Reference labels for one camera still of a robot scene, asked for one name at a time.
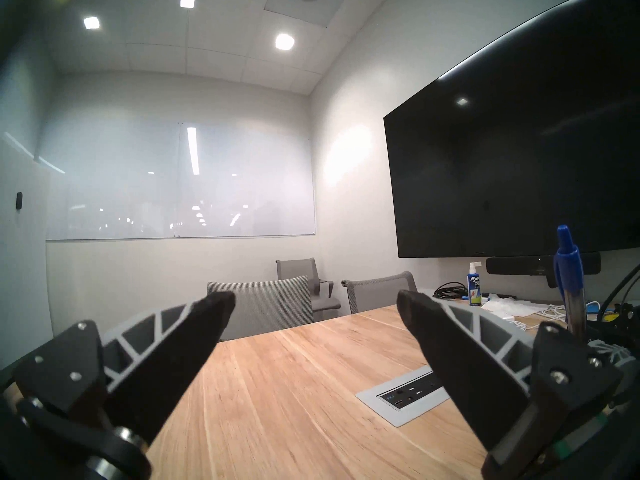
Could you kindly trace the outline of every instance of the black television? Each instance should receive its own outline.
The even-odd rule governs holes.
[[[569,0],[386,115],[399,257],[640,247],[640,41]]]

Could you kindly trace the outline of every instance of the white wall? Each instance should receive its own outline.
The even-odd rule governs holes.
[[[467,56],[566,0],[386,0],[312,94],[316,223],[325,279],[410,270],[418,287],[464,282],[469,258],[398,258],[383,117]],[[603,253],[585,279],[603,300],[640,249]],[[544,277],[489,275],[483,291],[557,300]],[[342,312],[346,293],[336,289]]]
[[[0,369],[52,335],[45,269],[49,171],[33,154],[55,84],[44,43],[28,33],[0,72]]]
[[[250,122],[310,137],[308,98],[211,79],[156,73],[100,73],[63,79],[51,119],[92,110],[194,123]],[[48,241],[54,333],[95,319],[100,330],[146,309],[203,297],[207,282],[276,279],[275,260],[318,256],[315,235],[233,239]]]

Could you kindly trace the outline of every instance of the gray mesh chair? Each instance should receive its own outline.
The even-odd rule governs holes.
[[[313,323],[307,277],[248,283],[207,284],[207,295],[233,291],[235,309],[221,341]]]
[[[401,289],[418,290],[410,271],[371,280],[343,280],[342,286],[347,288],[351,314],[395,305]]]
[[[311,293],[311,309],[313,312],[324,310],[340,309],[340,301],[331,297],[334,290],[333,280],[320,280],[316,260],[308,258],[306,260],[276,260],[276,269],[279,279],[293,279],[300,275],[306,275],[309,283],[309,293]],[[320,297],[320,284],[326,282],[329,285],[329,297]]]

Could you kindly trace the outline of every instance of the whiteboard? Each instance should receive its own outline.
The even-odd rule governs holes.
[[[39,156],[52,170],[47,240],[315,234],[299,134],[76,113],[50,123]]]

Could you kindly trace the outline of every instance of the bolt head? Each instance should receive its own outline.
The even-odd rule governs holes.
[[[551,378],[555,380],[555,383],[559,385],[566,385],[569,383],[569,377],[567,376],[567,374],[561,372],[560,370],[552,370],[549,375],[551,375]]]

